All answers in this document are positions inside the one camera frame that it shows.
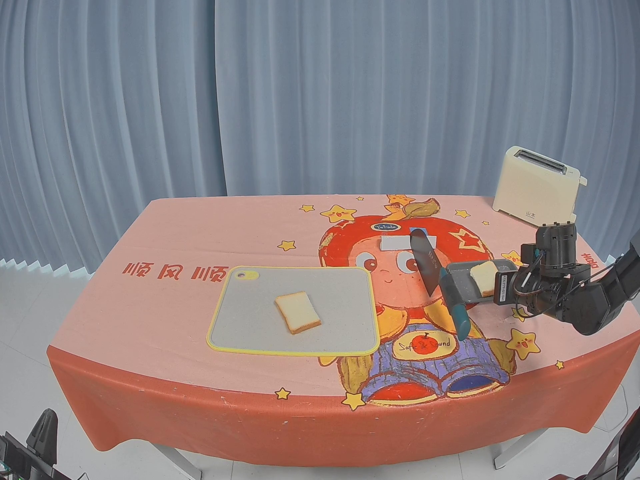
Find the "toaster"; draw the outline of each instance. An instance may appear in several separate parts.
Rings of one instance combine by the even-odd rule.
[[[508,149],[502,162],[493,209],[535,226],[575,222],[575,199],[587,178],[575,167],[520,146]]]

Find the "black cable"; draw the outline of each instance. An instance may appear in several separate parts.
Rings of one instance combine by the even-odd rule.
[[[625,290],[625,287],[622,286],[622,281],[620,281],[620,275],[618,274],[618,269],[617,268],[613,268],[613,272],[616,273],[616,284],[618,285],[618,288],[620,288],[620,292],[622,292],[622,295],[625,296],[625,299],[631,300],[631,297],[629,297],[629,295],[627,295],[627,291]]]
[[[602,473],[600,473],[598,476],[594,476],[592,478],[589,478],[589,475],[587,475],[585,478],[588,478],[589,480],[598,480],[598,478],[602,478],[604,475],[606,475],[607,473],[612,472],[617,467],[618,467],[618,465],[615,464],[615,465],[611,466],[609,469],[607,469],[606,471],[603,471]]]
[[[537,263],[540,258],[542,258],[542,254],[544,254],[544,251],[542,251],[542,253],[540,254],[540,256],[538,256],[538,259],[535,261],[535,263]],[[565,293],[562,297],[560,297],[560,299],[556,300],[556,302],[553,304],[553,306],[549,306],[547,309],[545,309],[544,311],[540,311],[538,313],[536,313],[535,315],[521,315],[523,318],[533,318],[534,316],[539,316],[542,315],[542,313],[546,313],[547,311],[549,311],[549,309],[553,309],[556,306],[558,306],[558,304],[560,304],[560,302],[564,301],[567,297],[569,297],[569,295],[571,295],[573,292],[575,292],[576,290],[578,290],[578,288],[580,288],[583,284],[585,284],[587,281],[589,281],[590,279],[593,279],[594,277],[596,277],[599,274],[602,274],[603,272],[606,272],[607,270],[609,270],[610,268],[615,267],[618,264],[618,260],[620,258],[618,258],[617,260],[615,260],[611,265],[608,265],[600,270],[598,270],[595,274],[590,275],[589,277],[587,277],[587,279],[584,279],[582,281],[580,281],[578,284],[576,284],[576,286],[574,286],[573,288],[571,288],[571,290],[569,290],[567,293]],[[527,296],[527,295],[537,295],[539,293],[542,293],[543,291],[551,291],[551,288],[546,288],[546,289],[540,289],[540,290],[534,290],[533,292],[528,292],[528,293],[521,293],[518,292],[518,290],[516,290],[515,286],[513,288],[513,291],[516,292],[516,294],[518,296]]]
[[[516,284],[517,284],[516,281],[518,280],[518,276],[519,275],[522,275],[522,274],[527,274],[528,275],[531,272],[533,272],[533,269],[538,265],[538,263],[540,263],[540,261],[542,261],[542,256],[544,256],[544,255],[545,255],[545,252],[544,251],[540,251],[540,255],[536,258],[536,260],[531,265],[529,265],[524,270],[524,272],[521,272],[521,273],[519,272],[519,273],[516,274],[516,276],[515,276],[515,278],[513,280],[513,291],[519,297],[524,297],[524,296],[527,296],[527,295],[535,295],[535,294],[540,293],[540,292],[543,291],[542,289],[540,289],[540,290],[534,290],[533,292],[521,292],[516,288]],[[526,283],[526,281],[523,281],[523,283],[520,285],[520,288],[524,288],[524,283]]]

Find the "orange tablecloth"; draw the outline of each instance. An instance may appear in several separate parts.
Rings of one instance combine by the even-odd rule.
[[[98,450],[138,438],[231,460],[370,466],[431,458],[562,426],[587,432],[640,344],[631,304],[594,336],[509,306],[471,308],[446,354],[399,347],[449,335],[410,258],[382,234],[426,228],[446,262],[519,261],[535,228],[476,196],[341,195],[157,200],[87,284],[47,354]],[[579,238],[579,260],[603,263]],[[262,356],[206,343],[237,265],[368,261],[380,348],[359,358]]]

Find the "gray curtain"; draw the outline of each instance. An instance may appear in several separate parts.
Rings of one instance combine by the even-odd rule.
[[[213,0],[0,0],[0,258],[94,271],[152,199],[224,195]]]
[[[215,0],[228,193],[493,195],[517,144],[640,227],[639,0]]]
[[[639,41],[638,0],[0,0],[0,257],[92,271],[148,201],[227,188],[492,195],[513,144],[623,252]]]

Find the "toaster slot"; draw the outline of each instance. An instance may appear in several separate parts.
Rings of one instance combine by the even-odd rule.
[[[560,162],[556,162],[555,160],[551,160],[551,158],[544,158],[543,156],[533,153],[533,151],[521,149],[516,153],[515,157],[522,158],[528,162],[539,165],[540,167],[544,167],[551,171],[558,172],[560,174],[566,174],[566,165],[561,164]]]

